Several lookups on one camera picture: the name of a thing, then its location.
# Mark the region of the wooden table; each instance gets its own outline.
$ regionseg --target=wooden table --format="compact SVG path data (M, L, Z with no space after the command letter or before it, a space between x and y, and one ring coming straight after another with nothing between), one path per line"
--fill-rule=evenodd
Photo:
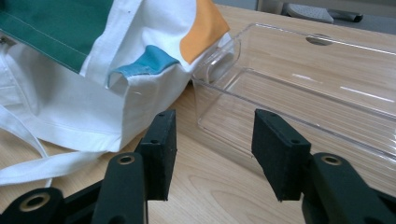
M348 42L396 52L396 36L354 30L313 21L219 6L235 35L252 22L329 35ZM177 161L168 202L149 202L150 223L304 223L300 202L279 203L263 174L252 172L255 160L239 154L227 144L204 133L196 125L192 85L170 108L177 111ZM122 152L133 151L140 134ZM15 136L0 132L0 167L39 157ZM49 154L66 149L44 143ZM52 186L73 194L104 177L106 154L97 162L64 177L55 178ZM41 188L43 181L0 188L0 213L17 197ZM396 195L396 187L391 192Z

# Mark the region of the teal patch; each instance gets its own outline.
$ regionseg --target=teal patch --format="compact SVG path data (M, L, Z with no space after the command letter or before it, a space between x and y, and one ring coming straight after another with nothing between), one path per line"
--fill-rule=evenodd
M113 0L1 0L0 30L79 72Z
M121 73L126 78L137 75L158 75L174 63L178 63L178 60L162 49L148 45L145 52L134 63L119 67L113 73Z

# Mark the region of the orange patch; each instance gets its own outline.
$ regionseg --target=orange patch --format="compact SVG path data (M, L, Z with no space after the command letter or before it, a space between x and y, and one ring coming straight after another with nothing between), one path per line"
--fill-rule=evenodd
M197 0L195 21L180 42L180 52L187 63L192 63L230 30L211 0Z

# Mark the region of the clear acrylic tray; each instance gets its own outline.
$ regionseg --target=clear acrylic tray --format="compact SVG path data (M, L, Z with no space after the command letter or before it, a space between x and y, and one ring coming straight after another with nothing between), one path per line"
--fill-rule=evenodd
M396 54L251 24L193 74L198 125L251 154L254 110L277 113L312 153L349 160L396 195Z

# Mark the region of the fabric bag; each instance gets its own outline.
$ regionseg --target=fabric bag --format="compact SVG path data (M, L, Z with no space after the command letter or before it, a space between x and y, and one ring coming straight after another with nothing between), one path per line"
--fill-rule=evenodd
M0 1L0 127L43 156L0 170L0 185L121 150L228 30L211 0ZM76 152L48 156L36 138Z

